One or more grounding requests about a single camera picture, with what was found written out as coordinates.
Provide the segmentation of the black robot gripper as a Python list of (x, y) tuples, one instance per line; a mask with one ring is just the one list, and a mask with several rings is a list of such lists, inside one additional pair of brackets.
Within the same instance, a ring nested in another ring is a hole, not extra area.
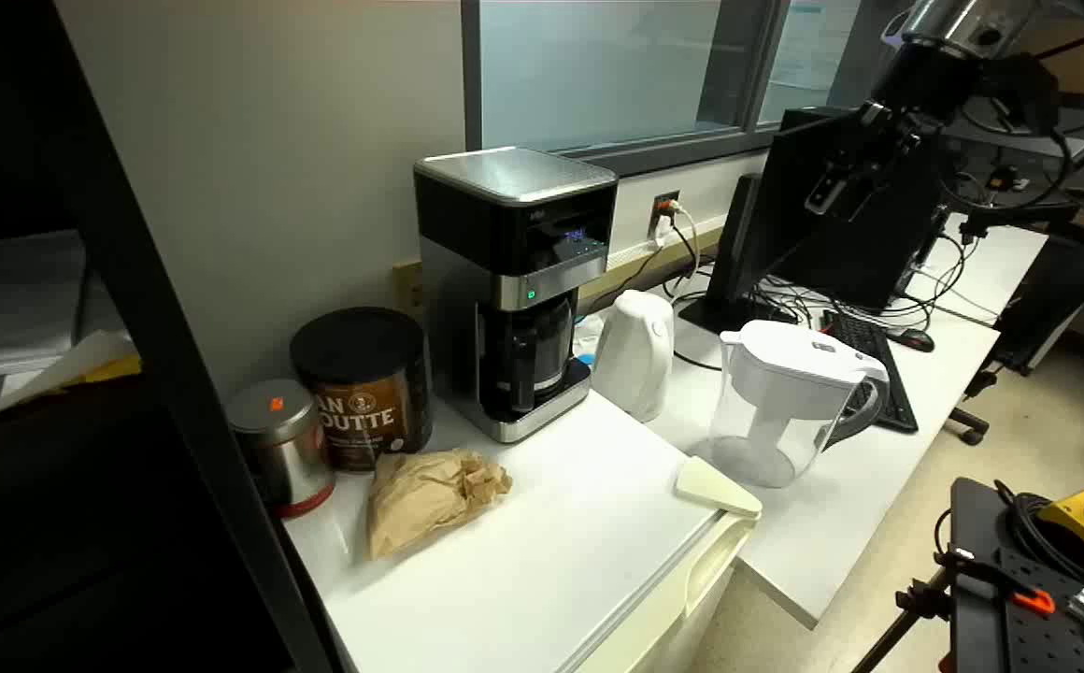
[(917, 113), (881, 100), (861, 104), (840, 123), (840, 138), (809, 186), (803, 209), (816, 219), (857, 219), (932, 144), (936, 131)]

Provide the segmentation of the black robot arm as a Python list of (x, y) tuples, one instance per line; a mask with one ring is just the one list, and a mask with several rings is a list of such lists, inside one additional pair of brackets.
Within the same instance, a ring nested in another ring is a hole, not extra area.
[(1074, 173), (1069, 138), (1057, 131), (1057, 78), (1042, 53), (1014, 43), (1048, 0), (913, 0), (901, 45), (872, 99), (846, 115), (836, 149), (823, 161), (801, 206), (830, 226), (857, 221), (925, 144), (971, 99), (991, 99), (1014, 126), (1057, 145), (1057, 178), (1018, 206), (965, 206), (961, 236), (1014, 226), (1084, 246), (1078, 209), (1057, 201)]

